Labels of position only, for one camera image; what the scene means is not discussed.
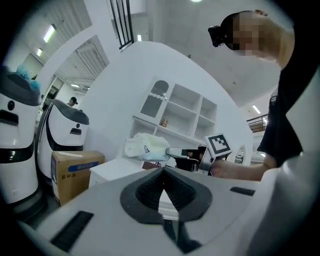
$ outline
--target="white shelf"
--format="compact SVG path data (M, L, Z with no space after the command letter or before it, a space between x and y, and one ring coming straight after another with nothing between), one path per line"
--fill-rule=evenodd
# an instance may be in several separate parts
M168 102L161 122L167 118L167 128L185 136L191 136L196 122L197 113L173 102Z
M189 136L186 136L184 134L181 134L181 133L178 133L174 130L171 130L169 128L166 128L166 127L163 127L161 125L158 126L158 129L157 129L157 132L162 132L164 134L168 134L172 137L176 137L176 138L179 138L180 140L183 140L185 142L188 142L190 144L194 144L194 145L197 145L197 144L203 144L204 142L202 140L199 140L199 139L196 139L196 138L192 138L192 137L189 137Z
M179 84L176 84L169 100L170 102L182 106L188 110L197 112L200 102L200 95Z
M209 119L215 120L216 119L216 111L217 105L214 104L212 101L202 98L202 104L200 109L200 115Z
M190 119L197 115L195 111L191 111L190 109L171 101L167 103L166 109L171 113L179 115L181 118L184 119Z
M209 118L203 115L199 115L198 126L207 127L207 126L212 126L214 124L215 122L213 122Z
M156 129L156 125L148 123L146 121L133 118L133 124L130 132L130 138L132 138L137 133L146 133L153 135Z
M199 120L194 132L194 137L198 140L205 140L205 136L214 134L215 123L206 118L205 116L199 115Z

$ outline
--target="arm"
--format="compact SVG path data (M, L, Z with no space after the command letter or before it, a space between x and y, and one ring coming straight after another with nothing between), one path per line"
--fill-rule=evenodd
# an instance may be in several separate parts
M237 163L218 160L211 166L213 176L225 179L260 181L265 171L276 168L275 159L266 155L262 164L242 166Z

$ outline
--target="white robot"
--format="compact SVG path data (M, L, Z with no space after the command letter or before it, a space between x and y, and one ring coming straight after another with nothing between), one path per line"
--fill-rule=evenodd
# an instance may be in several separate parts
M82 151L89 118L82 111L53 99L43 112L35 138L35 159L40 175L51 190L53 151Z
M40 92L24 74L2 71L0 83L0 187L19 219L43 206L34 155L35 123Z

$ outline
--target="person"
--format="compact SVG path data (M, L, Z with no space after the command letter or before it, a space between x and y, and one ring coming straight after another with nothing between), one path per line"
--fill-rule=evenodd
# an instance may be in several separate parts
M266 154L262 164L242 166L217 160L211 166L213 176L260 181L264 172L280 167L301 153L302 147L286 113L294 105L314 76L319 60L312 45L306 47L306 35L312 39L312 22L295 23L290 32L268 18L267 13L241 11L227 16L221 26L209 28L215 47L225 44L245 56L276 62L281 68L277 91L269 102L268 124L258 151Z
M69 102L67 103L67 105L73 107L74 105L78 105L78 102L77 102L77 98L76 97L71 97Z

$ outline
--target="white cabinet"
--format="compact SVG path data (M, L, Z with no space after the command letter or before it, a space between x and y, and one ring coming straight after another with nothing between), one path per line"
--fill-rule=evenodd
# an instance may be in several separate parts
M133 116L130 137L148 133L164 137L171 147L197 148L213 135L217 105L202 95L155 77ZM167 118L167 126L160 124Z
M174 83L172 81L155 77L151 81L143 99L144 101L139 106L135 116L158 125L173 88Z

